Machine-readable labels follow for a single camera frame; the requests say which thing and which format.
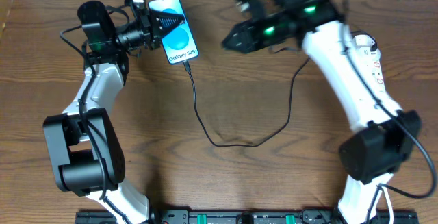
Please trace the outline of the blue Galaxy smartphone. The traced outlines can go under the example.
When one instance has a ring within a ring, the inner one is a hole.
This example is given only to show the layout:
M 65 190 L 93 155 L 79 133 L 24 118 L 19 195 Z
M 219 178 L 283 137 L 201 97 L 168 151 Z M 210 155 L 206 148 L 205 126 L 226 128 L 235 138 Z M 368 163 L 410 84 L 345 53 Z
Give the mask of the blue Galaxy smartphone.
M 180 0 L 153 0 L 149 1 L 151 10 L 184 15 Z M 199 55 L 198 47 L 187 21 L 173 29 L 162 38 L 162 46 L 170 64 L 177 64 Z

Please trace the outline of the white power strip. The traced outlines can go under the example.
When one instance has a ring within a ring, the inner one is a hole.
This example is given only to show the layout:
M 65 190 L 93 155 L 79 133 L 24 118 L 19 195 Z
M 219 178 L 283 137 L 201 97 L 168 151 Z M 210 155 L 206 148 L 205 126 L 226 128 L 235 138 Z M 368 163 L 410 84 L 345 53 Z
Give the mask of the white power strip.
M 385 92 L 385 84 L 381 69 L 381 52 L 377 49 L 374 52 L 370 51 L 370 47 L 377 42 L 374 37 L 368 34 L 357 34 L 354 36 L 357 53 L 363 58 L 370 75 L 374 78 L 379 92 Z

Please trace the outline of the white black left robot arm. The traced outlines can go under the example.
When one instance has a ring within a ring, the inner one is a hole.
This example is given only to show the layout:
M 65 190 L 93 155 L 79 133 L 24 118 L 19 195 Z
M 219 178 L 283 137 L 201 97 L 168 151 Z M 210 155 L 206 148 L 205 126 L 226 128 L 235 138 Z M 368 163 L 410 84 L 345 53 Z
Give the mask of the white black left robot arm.
M 84 80 L 72 103 L 43 123 L 57 187 L 100 203 L 117 223 L 161 223 L 158 210 L 125 177 L 125 158 L 109 118 L 129 73 L 129 55 L 144 46 L 156 49 L 163 37 L 185 23 L 182 14 L 149 10 L 125 0 L 134 19 L 119 27 L 111 13 L 122 7 L 88 1 L 77 11 L 87 38 L 77 51 Z

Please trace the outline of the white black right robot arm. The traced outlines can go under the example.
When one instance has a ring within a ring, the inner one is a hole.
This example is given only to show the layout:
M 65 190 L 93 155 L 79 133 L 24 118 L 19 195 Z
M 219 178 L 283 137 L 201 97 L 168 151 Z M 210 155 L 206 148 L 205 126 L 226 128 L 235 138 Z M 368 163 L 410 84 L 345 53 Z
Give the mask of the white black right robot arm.
M 421 129 L 417 112 L 405 112 L 375 80 L 372 56 L 351 35 L 346 17 L 331 0 L 274 0 L 267 14 L 260 0 L 236 0 L 247 21 L 236 24 L 222 41 L 225 49 L 252 53 L 288 38 L 324 74 L 341 103 L 352 137 L 339 147 L 348 174 L 337 204 L 337 220 L 368 223 L 376 216 L 381 189 L 411 155 Z

